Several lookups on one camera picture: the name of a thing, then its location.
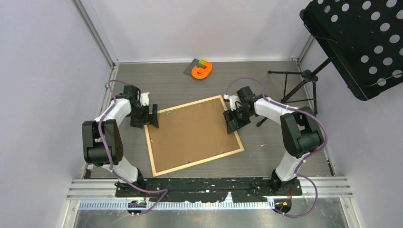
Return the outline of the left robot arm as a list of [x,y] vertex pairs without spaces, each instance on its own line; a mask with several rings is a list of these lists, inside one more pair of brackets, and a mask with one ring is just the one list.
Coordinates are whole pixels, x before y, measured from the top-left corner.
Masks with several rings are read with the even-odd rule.
[[110,105],[100,116],[82,124],[84,160],[114,174],[118,187],[127,185],[127,190],[139,197],[145,193],[146,184],[141,171],[124,156],[119,126],[128,117],[131,127],[158,127],[158,106],[150,105],[149,93],[134,85],[125,85],[122,93],[111,96]]

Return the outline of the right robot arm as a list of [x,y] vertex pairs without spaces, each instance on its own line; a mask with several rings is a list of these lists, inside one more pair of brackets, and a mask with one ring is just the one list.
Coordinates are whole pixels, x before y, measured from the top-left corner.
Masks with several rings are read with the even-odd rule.
[[263,116],[280,125],[286,152],[272,172],[269,187],[278,195],[289,192],[303,159],[325,142],[312,110],[287,106],[256,95],[249,86],[238,90],[236,95],[224,95],[223,99],[230,104],[230,109],[223,113],[227,133],[248,125],[252,116]]

